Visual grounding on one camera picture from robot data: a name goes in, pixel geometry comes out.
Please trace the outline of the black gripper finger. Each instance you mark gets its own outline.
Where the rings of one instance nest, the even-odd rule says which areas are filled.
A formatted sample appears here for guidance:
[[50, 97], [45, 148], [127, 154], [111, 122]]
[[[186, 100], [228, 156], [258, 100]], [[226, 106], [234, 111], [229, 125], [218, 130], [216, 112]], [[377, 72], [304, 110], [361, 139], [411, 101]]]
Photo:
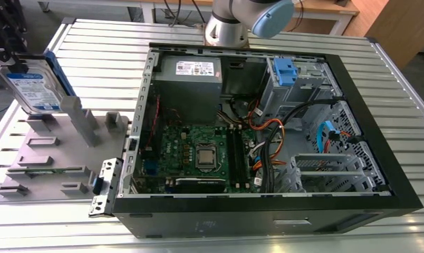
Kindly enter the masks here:
[[28, 71], [28, 66], [26, 62], [26, 57], [28, 56], [28, 53], [19, 53], [14, 52], [12, 53], [12, 59], [15, 61], [12, 65], [12, 71], [14, 72], [27, 72]]

